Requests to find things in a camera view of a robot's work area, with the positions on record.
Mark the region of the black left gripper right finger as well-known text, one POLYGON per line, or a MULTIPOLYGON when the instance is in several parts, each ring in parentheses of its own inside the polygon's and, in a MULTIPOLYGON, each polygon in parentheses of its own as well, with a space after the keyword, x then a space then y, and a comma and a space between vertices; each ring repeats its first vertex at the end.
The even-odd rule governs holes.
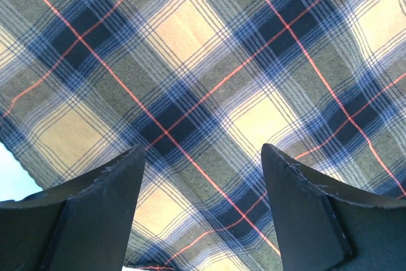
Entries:
POLYGON ((404 270, 405 201, 345 184, 264 144, 284 270, 404 270))

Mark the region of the yellow plaid long sleeve shirt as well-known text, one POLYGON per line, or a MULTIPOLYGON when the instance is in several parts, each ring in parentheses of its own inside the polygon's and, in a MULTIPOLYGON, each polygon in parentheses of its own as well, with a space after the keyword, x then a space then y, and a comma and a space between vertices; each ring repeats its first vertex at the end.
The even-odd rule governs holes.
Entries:
POLYGON ((42 188, 142 145, 126 267, 281 270, 264 144, 405 198, 405 0, 1 0, 1 142, 42 188))

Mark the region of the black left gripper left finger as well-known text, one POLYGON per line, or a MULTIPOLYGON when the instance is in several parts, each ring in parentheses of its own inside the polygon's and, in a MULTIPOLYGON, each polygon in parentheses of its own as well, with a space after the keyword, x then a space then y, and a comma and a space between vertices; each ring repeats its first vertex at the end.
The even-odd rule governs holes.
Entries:
POLYGON ((1 202, 1 270, 121 270, 144 169, 135 145, 63 184, 1 202))

